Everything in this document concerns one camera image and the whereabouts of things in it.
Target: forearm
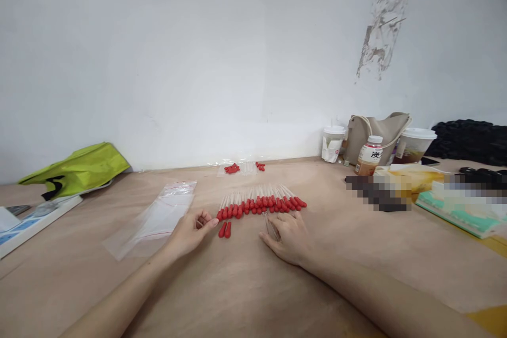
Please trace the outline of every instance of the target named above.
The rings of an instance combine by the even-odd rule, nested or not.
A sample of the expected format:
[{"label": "forearm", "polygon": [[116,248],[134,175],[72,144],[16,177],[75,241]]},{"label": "forearm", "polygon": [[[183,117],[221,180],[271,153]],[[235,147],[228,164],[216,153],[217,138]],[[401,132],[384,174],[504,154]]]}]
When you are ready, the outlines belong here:
[{"label": "forearm", "polygon": [[311,255],[302,267],[333,287],[393,338],[490,336],[431,296],[328,252]]},{"label": "forearm", "polygon": [[158,252],[72,325],[62,337],[121,337],[162,273],[177,259]]}]

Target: plastic cup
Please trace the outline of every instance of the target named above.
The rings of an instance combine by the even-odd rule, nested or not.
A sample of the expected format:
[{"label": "plastic cup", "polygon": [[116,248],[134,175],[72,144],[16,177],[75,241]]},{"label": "plastic cup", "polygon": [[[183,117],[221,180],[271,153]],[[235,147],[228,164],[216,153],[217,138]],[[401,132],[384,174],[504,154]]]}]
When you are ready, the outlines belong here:
[{"label": "plastic cup", "polygon": [[393,164],[416,163],[437,138],[435,131],[425,128],[407,128],[400,136]]},{"label": "plastic cup", "polygon": [[324,128],[324,136],[322,137],[322,159],[324,161],[336,162],[345,133],[345,127],[341,126]]}]

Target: person's left hand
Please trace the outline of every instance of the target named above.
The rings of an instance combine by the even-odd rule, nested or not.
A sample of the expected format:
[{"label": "person's left hand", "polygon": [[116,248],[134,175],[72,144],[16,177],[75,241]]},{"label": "person's left hand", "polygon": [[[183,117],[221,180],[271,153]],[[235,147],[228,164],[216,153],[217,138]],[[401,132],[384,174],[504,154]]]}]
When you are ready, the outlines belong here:
[{"label": "person's left hand", "polygon": [[180,218],[162,250],[170,251],[176,258],[182,257],[196,249],[217,224],[218,219],[211,218],[207,211],[189,212]]}]

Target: wall stain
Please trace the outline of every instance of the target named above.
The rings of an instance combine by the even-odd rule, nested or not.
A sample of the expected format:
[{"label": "wall stain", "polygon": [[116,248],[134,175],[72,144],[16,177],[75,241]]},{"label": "wall stain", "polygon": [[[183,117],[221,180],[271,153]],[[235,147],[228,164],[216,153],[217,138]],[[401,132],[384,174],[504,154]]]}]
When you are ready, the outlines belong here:
[{"label": "wall stain", "polygon": [[391,63],[408,0],[373,0],[372,22],[366,29],[357,77],[370,73],[381,80]]}]

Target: white wall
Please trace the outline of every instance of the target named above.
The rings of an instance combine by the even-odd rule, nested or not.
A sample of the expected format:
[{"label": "white wall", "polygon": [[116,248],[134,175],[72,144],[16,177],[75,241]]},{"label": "white wall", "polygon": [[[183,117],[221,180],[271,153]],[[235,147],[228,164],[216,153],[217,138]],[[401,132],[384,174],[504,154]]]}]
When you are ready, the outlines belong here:
[{"label": "white wall", "polygon": [[371,1],[0,0],[0,182],[104,140],[146,170],[316,155],[336,115],[503,114],[507,0],[410,0],[358,87]]},{"label": "white wall", "polygon": [[410,0],[384,86],[415,123],[507,125],[507,0]]}]

